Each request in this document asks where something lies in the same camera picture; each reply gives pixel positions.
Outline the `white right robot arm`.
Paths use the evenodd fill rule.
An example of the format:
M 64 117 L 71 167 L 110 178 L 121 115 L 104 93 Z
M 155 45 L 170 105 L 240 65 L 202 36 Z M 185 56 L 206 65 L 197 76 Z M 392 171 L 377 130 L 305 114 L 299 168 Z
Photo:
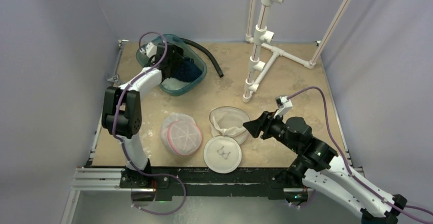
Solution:
M 294 187 L 303 184 L 335 200 L 362 223 L 397 223 L 407 204 L 399 194 L 389 194 L 368 182 L 345 162 L 336 150 L 312 134 L 302 117 L 287 121 L 265 111 L 244 128 L 254 138 L 274 138 L 297 154 L 288 168 L 286 179 Z

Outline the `pink-trimmed white laundry bag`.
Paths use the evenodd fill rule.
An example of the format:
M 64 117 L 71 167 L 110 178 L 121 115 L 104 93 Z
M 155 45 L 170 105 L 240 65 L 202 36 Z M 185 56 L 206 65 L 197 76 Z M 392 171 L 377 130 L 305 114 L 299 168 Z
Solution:
M 201 146 L 203 133 L 193 117 L 183 113 L 172 113 L 162 122 L 160 138 L 171 153 L 188 156 Z

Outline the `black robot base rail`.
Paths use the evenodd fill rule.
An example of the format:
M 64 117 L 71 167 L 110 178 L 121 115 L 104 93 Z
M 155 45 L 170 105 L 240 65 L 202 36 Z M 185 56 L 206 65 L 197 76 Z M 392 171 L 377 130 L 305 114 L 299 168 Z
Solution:
M 120 188 L 153 194 L 156 201 L 174 196 L 267 197 L 294 203 L 306 202 L 309 195 L 301 179 L 287 168 L 239 167 L 216 173 L 207 167 L 152 166 L 152 176 L 124 168 Z

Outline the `black bra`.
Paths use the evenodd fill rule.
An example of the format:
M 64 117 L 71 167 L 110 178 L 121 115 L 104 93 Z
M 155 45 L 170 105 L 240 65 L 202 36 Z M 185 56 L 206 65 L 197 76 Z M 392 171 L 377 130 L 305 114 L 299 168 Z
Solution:
M 203 71 L 197 67 L 194 60 L 191 58 L 184 58 L 180 67 L 171 78 L 176 78 L 184 82 L 193 82 L 202 75 Z

